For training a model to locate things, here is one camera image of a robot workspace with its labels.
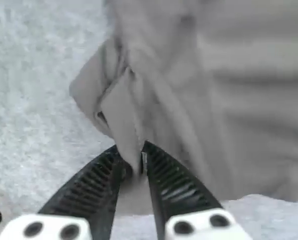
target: white plastic part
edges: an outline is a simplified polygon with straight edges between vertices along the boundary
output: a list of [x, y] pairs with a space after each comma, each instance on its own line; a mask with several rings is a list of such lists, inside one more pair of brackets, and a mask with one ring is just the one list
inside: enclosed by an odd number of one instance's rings
[[[222, 220], [224, 218], [228, 223], [227, 226], [213, 226], [211, 218], [214, 216], [220, 216]], [[189, 224], [192, 231], [188, 234], [176, 233], [177, 223]], [[215, 208], [171, 217], [166, 224], [165, 240], [252, 240], [252, 238], [229, 212]]]
[[[25, 235], [28, 226], [33, 223], [41, 223], [42, 228], [34, 237]], [[61, 232], [67, 226], [78, 227], [78, 234], [74, 238], [62, 238]], [[92, 240], [89, 223], [83, 218], [30, 214], [20, 216], [5, 227], [0, 240]]]

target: black rubber grip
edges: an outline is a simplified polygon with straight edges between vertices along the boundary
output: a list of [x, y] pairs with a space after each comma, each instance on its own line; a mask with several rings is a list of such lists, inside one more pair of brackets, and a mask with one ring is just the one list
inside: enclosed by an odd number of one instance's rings
[[85, 218], [94, 240], [108, 240], [120, 184], [131, 174], [131, 167], [113, 146], [75, 174], [39, 213]]
[[222, 208], [204, 184], [165, 151], [147, 141], [142, 152], [159, 240], [164, 240], [165, 224], [172, 216]]

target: textured surface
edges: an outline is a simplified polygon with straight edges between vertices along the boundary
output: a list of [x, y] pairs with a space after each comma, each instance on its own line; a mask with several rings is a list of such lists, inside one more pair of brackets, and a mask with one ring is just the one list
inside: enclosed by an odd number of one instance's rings
[[0, 208], [35, 212], [113, 144], [68, 85], [103, 41], [99, 0], [0, 0]]

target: black hole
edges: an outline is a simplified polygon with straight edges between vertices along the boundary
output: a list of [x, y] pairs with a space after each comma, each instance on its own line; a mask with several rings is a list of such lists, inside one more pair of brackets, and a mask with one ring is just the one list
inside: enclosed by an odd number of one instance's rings
[[174, 225], [174, 231], [177, 234], [190, 234], [193, 232], [193, 227], [186, 221], [179, 221]]
[[71, 224], [66, 226], [61, 231], [61, 239], [62, 240], [74, 240], [80, 233], [79, 226], [75, 224]]
[[229, 226], [229, 221], [224, 216], [221, 215], [213, 215], [210, 218], [211, 225], [218, 228], [227, 227]]
[[28, 238], [32, 238], [37, 236], [43, 228], [43, 224], [41, 222], [34, 222], [27, 226], [24, 230], [24, 235]]

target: gray cloth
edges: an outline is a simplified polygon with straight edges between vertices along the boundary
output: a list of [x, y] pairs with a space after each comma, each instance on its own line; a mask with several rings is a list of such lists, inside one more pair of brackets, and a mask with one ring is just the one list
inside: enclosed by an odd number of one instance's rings
[[298, 0], [112, 0], [70, 86], [135, 173], [149, 140], [221, 200], [298, 201]]

